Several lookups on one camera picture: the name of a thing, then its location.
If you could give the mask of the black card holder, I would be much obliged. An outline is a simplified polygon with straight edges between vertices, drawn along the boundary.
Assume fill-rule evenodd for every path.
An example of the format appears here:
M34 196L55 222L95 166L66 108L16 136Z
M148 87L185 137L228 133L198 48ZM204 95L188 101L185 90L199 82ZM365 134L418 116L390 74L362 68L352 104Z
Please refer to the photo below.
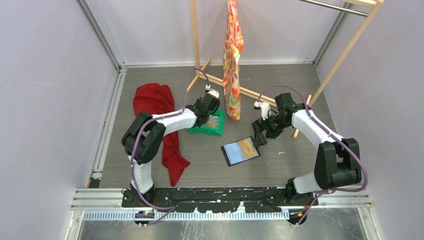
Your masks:
M237 164L244 163L246 161L249 161L249 160L252 160L252 159L255 159L255 158L258 158L258 157L261 156L258 148L256 148L257 152L258 152L258 156L254 157L254 158L246 159L243 152L242 152L241 146L240 146L241 140L231 142L231 143L222 145L220 147L222 154L223 154L223 157L224 157L225 162L226 162L228 167L232 167L232 166L235 166Z

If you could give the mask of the green plastic bin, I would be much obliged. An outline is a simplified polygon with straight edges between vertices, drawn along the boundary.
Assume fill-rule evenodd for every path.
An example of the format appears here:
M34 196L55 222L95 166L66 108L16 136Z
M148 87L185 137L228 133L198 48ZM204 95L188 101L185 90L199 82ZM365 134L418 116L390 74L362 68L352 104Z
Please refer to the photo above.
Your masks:
M218 108L214 113L209 116L208 121L199 126L188 128L187 131L191 134L207 134L208 136L221 136L224 131L226 114Z

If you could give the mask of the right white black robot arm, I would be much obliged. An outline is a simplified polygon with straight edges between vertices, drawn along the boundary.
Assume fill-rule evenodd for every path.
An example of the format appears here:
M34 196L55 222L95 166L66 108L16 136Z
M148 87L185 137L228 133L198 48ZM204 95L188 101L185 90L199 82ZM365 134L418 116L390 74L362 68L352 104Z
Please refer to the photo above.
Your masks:
M252 123L253 145L258 148L276 139L286 128L303 133L317 150L312 172L293 177L285 185L284 195L291 205L299 205L313 192L335 190L362 181L362 169L357 161L359 143L344 138L323 124L306 103L295 103L289 92L275 97L277 109L267 102L256 101L254 109L261 117Z

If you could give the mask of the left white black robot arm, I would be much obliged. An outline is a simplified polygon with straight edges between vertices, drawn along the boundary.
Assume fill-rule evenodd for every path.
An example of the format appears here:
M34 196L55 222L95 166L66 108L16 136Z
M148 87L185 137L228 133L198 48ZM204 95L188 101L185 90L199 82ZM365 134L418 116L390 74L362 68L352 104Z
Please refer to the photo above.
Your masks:
M194 104L164 114L141 112L121 139L121 144L130 160L131 185L136 191L134 200L141 207L153 202L150 191L154 184L151 161L157 155L163 138L179 130L200 127L220 106L219 93L209 90Z

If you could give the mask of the orange patterned credit card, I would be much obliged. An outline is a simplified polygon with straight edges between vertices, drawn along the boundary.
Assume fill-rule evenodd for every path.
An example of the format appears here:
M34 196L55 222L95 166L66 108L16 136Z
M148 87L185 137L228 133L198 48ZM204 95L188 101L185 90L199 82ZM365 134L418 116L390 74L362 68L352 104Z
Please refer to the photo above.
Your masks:
M241 140L239 144L246 159L252 159L259 155L250 137Z

